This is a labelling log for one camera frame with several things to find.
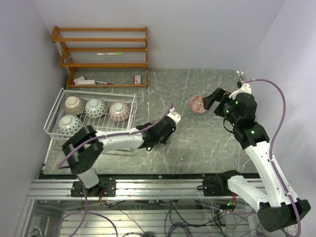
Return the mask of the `black and white leaf bowl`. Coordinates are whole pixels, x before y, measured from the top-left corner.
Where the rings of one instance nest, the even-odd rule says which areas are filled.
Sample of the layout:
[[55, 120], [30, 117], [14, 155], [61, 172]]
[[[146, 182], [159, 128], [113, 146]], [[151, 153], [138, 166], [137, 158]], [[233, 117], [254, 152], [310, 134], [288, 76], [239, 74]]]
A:
[[158, 121], [158, 119], [152, 119], [149, 121], [150, 124], [156, 123]]

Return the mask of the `red circle patterned bowl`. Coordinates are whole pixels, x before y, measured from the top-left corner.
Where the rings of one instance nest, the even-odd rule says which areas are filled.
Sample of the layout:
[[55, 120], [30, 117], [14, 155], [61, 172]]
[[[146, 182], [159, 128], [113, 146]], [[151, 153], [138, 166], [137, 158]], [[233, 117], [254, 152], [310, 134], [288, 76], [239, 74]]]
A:
[[100, 99], [91, 99], [85, 105], [85, 113], [89, 118], [100, 118], [105, 115], [107, 106]]

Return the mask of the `brown patterned bowl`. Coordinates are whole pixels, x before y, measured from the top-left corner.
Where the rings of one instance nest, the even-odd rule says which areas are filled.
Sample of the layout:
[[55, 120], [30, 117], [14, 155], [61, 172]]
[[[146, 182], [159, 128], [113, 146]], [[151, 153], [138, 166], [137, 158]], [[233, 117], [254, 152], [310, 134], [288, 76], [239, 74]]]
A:
[[81, 115], [85, 111], [85, 101], [82, 98], [70, 96], [65, 101], [64, 109], [68, 115]]

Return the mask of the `dark blue patterned bowl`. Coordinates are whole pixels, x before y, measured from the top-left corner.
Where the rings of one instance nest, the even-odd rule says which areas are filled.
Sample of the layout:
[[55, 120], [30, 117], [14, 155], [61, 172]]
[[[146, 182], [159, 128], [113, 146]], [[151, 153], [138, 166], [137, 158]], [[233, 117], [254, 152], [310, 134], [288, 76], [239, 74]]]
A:
[[130, 116], [130, 108], [126, 103], [115, 102], [109, 108], [109, 115], [113, 121], [123, 122]]

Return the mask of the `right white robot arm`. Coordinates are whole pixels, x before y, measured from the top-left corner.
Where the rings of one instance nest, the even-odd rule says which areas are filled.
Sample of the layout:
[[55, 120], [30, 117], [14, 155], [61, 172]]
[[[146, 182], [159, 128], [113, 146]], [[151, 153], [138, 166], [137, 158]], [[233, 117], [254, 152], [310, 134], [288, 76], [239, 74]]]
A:
[[291, 188], [271, 152], [270, 139], [264, 127], [256, 122], [254, 96], [243, 89], [229, 93], [217, 88], [202, 102], [206, 110], [214, 102], [219, 102], [215, 115], [232, 125], [235, 139], [254, 163], [266, 190], [260, 191], [238, 174], [219, 181], [218, 191], [225, 196], [231, 192], [240, 196], [256, 211], [260, 223], [268, 232], [298, 225], [311, 205], [308, 200], [300, 199]]

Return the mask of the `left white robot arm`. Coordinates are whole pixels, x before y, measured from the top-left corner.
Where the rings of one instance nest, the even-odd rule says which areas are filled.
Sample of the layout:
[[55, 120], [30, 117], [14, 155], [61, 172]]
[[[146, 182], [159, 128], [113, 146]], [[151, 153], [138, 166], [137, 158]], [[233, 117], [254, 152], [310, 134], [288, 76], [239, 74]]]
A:
[[96, 131], [90, 125], [80, 129], [63, 144], [65, 158], [58, 166], [59, 169], [70, 169], [78, 179], [73, 183], [71, 195], [96, 197], [106, 194], [113, 197], [114, 182], [100, 180], [93, 167], [100, 154], [123, 149], [146, 149], [149, 152], [158, 143], [166, 144], [180, 120], [179, 114], [170, 112], [156, 122], [123, 131]]

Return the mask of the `light blue patterned bowl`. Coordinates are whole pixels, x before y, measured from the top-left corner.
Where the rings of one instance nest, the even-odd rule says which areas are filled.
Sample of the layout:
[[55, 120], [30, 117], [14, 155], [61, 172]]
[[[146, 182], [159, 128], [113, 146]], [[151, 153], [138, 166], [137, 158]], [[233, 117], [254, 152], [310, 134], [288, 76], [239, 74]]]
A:
[[82, 121], [73, 115], [66, 115], [61, 117], [58, 123], [58, 129], [62, 134], [74, 135], [82, 127]]

